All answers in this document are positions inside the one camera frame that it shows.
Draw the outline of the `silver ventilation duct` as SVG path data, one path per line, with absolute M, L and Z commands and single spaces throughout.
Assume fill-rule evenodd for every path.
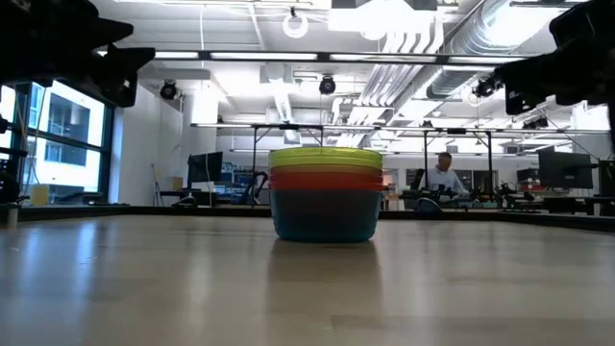
M 511 3 L 519 0 L 486 0 L 468 22 L 444 46 L 452 55 L 506 55 L 533 37 L 560 9 L 524 8 Z M 419 96 L 446 99 L 473 80 L 475 71 L 453 71 L 438 66 L 426 66 L 417 89 Z

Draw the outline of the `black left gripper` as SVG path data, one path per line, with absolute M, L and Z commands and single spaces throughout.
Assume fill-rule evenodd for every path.
M 0 0 L 0 85 L 55 75 L 65 61 L 133 33 L 130 23 L 99 18 L 89 0 Z M 132 107 L 138 70 L 155 55 L 155 48 L 109 45 L 103 95 L 118 107 Z

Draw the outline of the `pink plastic bowl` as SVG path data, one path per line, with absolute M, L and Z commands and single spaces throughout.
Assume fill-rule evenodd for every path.
M 382 176 L 336 172 L 288 173 L 273 174 L 270 177 L 270 181 L 272 183 L 285 182 L 292 184 L 307 184 L 308 182 L 381 184 Z

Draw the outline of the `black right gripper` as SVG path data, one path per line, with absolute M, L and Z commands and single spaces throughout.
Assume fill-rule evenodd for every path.
M 505 86 L 505 112 L 522 114 L 544 103 L 544 96 L 519 91 L 556 91 L 561 105 L 615 101 L 615 0 L 587 0 L 553 19 L 555 52 L 499 65 L 495 78 Z M 563 69 L 555 83 L 554 63 Z

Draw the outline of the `teal plastic bowl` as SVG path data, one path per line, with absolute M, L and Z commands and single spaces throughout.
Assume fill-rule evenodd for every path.
M 375 234 L 381 198 L 374 190 L 273 190 L 270 206 L 284 240 L 357 243 Z

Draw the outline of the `black overhead light bar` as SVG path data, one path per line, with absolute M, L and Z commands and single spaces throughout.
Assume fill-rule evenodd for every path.
M 427 53 L 338 53 L 283 51 L 157 51 L 160 62 L 309 62 L 347 64 L 412 64 L 490 67 L 528 59 L 519 55 L 454 55 Z

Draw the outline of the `yellow container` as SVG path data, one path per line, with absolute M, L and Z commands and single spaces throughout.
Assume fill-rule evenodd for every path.
M 30 203 L 33 206 L 46 206 L 49 204 L 50 186 L 36 184 L 30 187 Z

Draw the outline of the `black metal table frame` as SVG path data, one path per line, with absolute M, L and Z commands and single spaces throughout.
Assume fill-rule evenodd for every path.
M 6 223 L 9 205 L 0 205 L 0 223 Z M 164 215 L 164 216 L 206 216 L 206 217 L 269 217 L 268 209 L 220 208 L 181 209 L 169 207 L 138 206 L 47 206 L 20 207 L 18 221 L 45 221 L 71 218 L 91 218 L 116 215 Z M 520 213 L 494 210 L 444 211 L 434 214 L 419 214 L 414 211 L 382 211 L 380 220 L 429 220 L 429 221 L 472 221 L 508 222 L 544 227 L 557 227 L 592 231 L 615 235 L 615 217 Z

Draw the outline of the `black-framed window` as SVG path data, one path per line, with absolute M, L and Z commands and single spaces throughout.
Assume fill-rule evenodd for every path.
M 113 109 L 58 81 L 0 86 L 0 170 L 16 203 L 32 206 L 30 187 L 50 186 L 46 206 L 97 205 L 107 198 Z

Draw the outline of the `green round lid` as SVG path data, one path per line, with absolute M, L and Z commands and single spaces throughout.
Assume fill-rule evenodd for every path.
M 306 156 L 339 156 L 374 161 L 382 160 L 382 154 L 378 152 L 347 147 L 294 147 L 274 150 L 269 153 L 271 160 Z

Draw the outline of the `black metal rig stand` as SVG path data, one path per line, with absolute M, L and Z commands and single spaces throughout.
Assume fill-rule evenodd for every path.
M 480 129 L 468 129 L 468 128 L 421 128 L 421 132 L 423 133 L 423 153 L 424 153 L 424 178 L 425 178 L 425 188 L 430 188 L 429 182 L 429 145 L 428 141 L 429 134 L 431 132 L 437 133 L 438 135 L 447 135 L 447 136 L 465 136 L 472 135 L 478 141 L 480 141 L 487 148 L 487 159 L 488 159 L 488 184 L 486 191 L 489 193 L 490 198 L 493 198 L 494 194 L 494 185 L 493 185 L 493 149 L 492 149 L 492 131 L 490 130 L 480 130 Z
M 251 128 L 253 133 L 253 148 L 252 148 L 252 174 L 257 172 L 257 149 L 258 142 L 266 136 L 272 129 L 281 131 L 307 131 L 312 137 L 315 138 L 319 146 L 323 145 L 324 141 L 324 126 L 313 124 L 294 124 L 294 123 L 274 123 L 274 124 L 252 124 Z

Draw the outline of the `black office chair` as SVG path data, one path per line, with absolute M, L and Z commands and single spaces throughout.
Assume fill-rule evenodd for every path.
M 414 211 L 417 213 L 431 214 L 441 212 L 441 208 L 432 199 L 421 197 L 416 200 Z

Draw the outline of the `black computer monitor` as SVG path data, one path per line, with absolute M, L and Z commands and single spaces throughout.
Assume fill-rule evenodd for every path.
M 541 151 L 538 153 L 541 184 L 553 188 L 592 189 L 594 164 L 586 154 Z
M 188 157 L 187 184 L 217 182 L 222 172 L 223 153 L 213 152 Z

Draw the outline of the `person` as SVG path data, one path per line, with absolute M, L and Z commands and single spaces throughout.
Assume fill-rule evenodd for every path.
M 429 168 L 424 172 L 419 186 L 427 190 L 437 190 L 443 185 L 444 189 L 449 188 L 454 192 L 456 197 L 468 196 L 470 192 L 464 187 L 462 181 L 453 171 L 452 162 L 453 157 L 451 154 L 447 152 L 439 153 L 435 167 Z

